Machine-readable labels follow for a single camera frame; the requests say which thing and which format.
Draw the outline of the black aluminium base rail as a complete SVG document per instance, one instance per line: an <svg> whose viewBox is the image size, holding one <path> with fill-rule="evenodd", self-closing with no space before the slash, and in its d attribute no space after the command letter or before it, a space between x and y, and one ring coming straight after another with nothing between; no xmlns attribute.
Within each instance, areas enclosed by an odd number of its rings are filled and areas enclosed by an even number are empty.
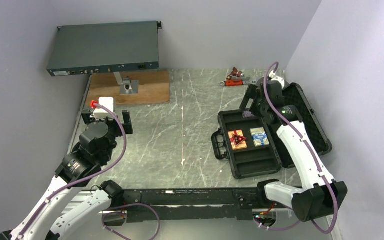
<svg viewBox="0 0 384 240"><path fill-rule="evenodd" d="M110 194L96 190L81 196L77 207L102 211L126 212L128 223L155 220L232 219L249 221L258 210L290 208L301 222L334 213L334 202L325 186L304 191L299 189L286 200L269 196L262 186L256 188L197 189L110 189Z"/></svg>

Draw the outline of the blue playing card box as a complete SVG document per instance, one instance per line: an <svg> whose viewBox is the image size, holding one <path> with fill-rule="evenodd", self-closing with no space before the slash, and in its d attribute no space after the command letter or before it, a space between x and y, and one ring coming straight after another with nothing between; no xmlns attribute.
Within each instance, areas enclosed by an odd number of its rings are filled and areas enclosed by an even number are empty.
<svg viewBox="0 0 384 240"><path fill-rule="evenodd" d="M255 147L268 146L270 144L268 135L263 127L249 129Z"/></svg>

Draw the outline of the grey filament spool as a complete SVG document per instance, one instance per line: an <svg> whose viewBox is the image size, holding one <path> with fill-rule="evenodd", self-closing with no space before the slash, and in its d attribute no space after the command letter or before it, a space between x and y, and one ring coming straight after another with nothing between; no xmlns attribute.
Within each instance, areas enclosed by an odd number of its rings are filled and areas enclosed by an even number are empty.
<svg viewBox="0 0 384 240"><path fill-rule="evenodd" d="M258 81L257 81L257 83L255 84L256 86L257 86L257 89L261 86L261 84L264 82L264 78L261 78L261 79L259 79ZM279 87L275 87L274 86L274 82L275 81L271 81L270 79L269 79L269 77L267 78L267 81L266 81L266 83L267 83L267 93L268 94L273 94L273 93L278 93L280 90L283 90L282 89L282 87L281 88L279 88Z"/></svg>

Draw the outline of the grey metal stand bracket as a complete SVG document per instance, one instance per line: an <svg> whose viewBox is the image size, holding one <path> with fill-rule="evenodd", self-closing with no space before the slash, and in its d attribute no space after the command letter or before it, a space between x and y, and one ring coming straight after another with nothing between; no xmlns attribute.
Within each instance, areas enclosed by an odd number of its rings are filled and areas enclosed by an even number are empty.
<svg viewBox="0 0 384 240"><path fill-rule="evenodd" d="M139 93L139 81L130 77L123 77L120 72L114 72L117 84L120 86L120 95L133 95Z"/></svg>

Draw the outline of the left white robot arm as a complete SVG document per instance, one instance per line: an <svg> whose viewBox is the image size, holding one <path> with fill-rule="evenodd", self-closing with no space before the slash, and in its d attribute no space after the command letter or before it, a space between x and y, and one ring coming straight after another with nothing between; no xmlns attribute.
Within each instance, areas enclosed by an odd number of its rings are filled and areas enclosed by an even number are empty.
<svg viewBox="0 0 384 240"><path fill-rule="evenodd" d="M85 131L55 171L48 189L28 216L12 230L0 233L0 240L65 240L87 216L100 211L119 209L124 203L124 190L107 180L87 201L63 214L66 206L89 182L113 168L124 152L110 166L117 146L116 139L133 134L130 112L122 111L122 119L107 107L85 109L81 113Z"/></svg>

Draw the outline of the red triangular dealer button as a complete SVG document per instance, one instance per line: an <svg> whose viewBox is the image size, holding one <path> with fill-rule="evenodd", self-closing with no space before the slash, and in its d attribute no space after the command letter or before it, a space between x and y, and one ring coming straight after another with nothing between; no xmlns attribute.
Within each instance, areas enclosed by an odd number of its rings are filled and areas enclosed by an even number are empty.
<svg viewBox="0 0 384 240"><path fill-rule="evenodd" d="M245 136L242 136L242 135L238 135L238 134L236 134L236 133L233 133L233 134L232 134L232 137L231 137L231 142L237 146L237 145L240 145L240 144L242 144L243 142L245 142L246 139L247 139L247 138L246 138Z"/></svg>

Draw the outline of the purple poker chip stack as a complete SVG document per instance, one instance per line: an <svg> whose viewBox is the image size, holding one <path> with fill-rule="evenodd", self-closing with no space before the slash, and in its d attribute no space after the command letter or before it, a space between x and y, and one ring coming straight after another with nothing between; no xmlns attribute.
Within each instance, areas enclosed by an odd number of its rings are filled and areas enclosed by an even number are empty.
<svg viewBox="0 0 384 240"><path fill-rule="evenodd" d="M242 113L242 117L244 119L250 119L250 118L255 118L256 116L252 112L250 112L250 111L244 111Z"/></svg>

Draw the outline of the wooden base board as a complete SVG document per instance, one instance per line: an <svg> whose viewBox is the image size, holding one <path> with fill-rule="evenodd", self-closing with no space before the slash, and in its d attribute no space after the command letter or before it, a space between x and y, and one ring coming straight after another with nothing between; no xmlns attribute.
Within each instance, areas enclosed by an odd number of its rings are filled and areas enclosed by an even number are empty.
<svg viewBox="0 0 384 240"><path fill-rule="evenodd" d="M100 97L112 97L116 105L169 103L169 72L150 70L93 74L86 102L98 101Z"/></svg>

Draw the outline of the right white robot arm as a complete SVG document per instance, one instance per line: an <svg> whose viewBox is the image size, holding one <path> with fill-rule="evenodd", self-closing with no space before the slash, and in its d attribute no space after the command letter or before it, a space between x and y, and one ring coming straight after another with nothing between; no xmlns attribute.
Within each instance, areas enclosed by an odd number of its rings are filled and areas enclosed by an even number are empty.
<svg viewBox="0 0 384 240"><path fill-rule="evenodd" d="M348 193L344 181L334 176L322 163L312 136L320 129L316 118L308 108L302 91L300 98L291 100L284 96L283 85L269 80L259 85L250 85L243 97L240 109L246 117L260 118L268 131L280 142L281 160L287 160L296 168L301 187L281 183L277 179L258 184L256 203L267 208L273 202L293 210L301 222L333 216L337 219L339 209ZM307 125L315 124L310 131Z"/></svg>

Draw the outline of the black poker set case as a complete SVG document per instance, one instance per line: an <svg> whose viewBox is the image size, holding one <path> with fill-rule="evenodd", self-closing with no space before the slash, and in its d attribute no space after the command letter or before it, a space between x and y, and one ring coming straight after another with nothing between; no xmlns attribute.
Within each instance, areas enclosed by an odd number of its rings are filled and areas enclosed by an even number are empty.
<svg viewBox="0 0 384 240"><path fill-rule="evenodd" d="M295 106L301 114L306 132L316 152L320 156L330 153L333 145L322 129L301 86L297 83L291 83L282 91L282 94L285 104ZM292 158L273 128L259 117L243 118L243 112L247 110L248 107L245 110L219 112L219 129L211 136L216 159L227 160L232 175L236 179L271 175L279 172L282 168L293 168ZM250 133L251 128L264 128L269 139L269 145L255 147ZM247 148L232 149L228 132L235 130L243 131L247 138Z"/></svg>

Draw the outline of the dark green rack device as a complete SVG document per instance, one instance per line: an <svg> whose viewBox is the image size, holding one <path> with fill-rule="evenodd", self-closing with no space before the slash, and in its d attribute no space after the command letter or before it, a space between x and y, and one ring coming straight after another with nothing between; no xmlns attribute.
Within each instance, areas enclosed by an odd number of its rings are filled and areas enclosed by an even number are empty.
<svg viewBox="0 0 384 240"><path fill-rule="evenodd" d="M63 25L46 70L52 77L159 69L161 21Z"/></svg>

